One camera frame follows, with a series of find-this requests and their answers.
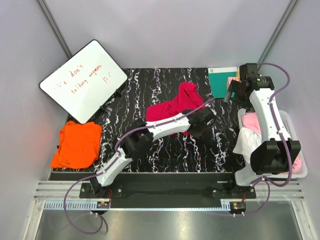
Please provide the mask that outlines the magenta t shirt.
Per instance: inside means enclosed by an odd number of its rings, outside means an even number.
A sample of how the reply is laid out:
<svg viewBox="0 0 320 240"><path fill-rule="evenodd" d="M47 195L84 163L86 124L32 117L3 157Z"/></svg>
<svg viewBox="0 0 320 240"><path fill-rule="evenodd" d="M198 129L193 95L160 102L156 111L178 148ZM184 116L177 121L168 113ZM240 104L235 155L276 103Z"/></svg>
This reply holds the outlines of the magenta t shirt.
<svg viewBox="0 0 320 240"><path fill-rule="evenodd" d="M173 100L147 108L146 125L150 126L148 130L153 134L154 140L187 132L191 126L187 116L205 107L197 86L191 82L183 82Z"/></svg>

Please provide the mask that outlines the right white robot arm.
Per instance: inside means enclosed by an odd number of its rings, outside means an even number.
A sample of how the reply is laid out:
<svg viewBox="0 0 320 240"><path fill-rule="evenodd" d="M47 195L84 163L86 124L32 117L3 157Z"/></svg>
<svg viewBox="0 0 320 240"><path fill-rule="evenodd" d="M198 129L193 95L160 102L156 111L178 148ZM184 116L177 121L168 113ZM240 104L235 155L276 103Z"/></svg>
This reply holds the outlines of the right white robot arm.
<svg viewBox="0 0 320 240"><path fill-rule="evenodd" d="M301 151L301 144L293 140L281 120L276 95L285 87L275 90L270 76L258 72L257 63L245 63L239 67L239 81L232 80L223 101L231 96L245 104L251 104L261 130L261 145L250 155L250 164L234 174L235 181L227 185L228 195L239 198L245 187L259 182L276 187L286 186L292 178L292 166Z"/></svg>

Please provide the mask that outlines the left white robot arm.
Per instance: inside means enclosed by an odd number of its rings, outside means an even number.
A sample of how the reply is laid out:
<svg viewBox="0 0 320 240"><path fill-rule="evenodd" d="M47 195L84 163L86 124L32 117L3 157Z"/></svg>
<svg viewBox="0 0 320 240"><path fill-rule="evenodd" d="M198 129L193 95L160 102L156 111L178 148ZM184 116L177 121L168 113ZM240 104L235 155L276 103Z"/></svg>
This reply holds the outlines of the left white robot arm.
<svg viewBox="0 0 320 240"><path fill-rule="evenodd" d="M108 186L116 176L132 161L146 154L156 140L187 132L198 138L207 126L216 119L210 107L184 110L169 118L156 121L135 120L129 131L124 134L114 147L114 155L98 170L95 177L89 180L90 192L97 198L103 198L108 193Z"/></svg>

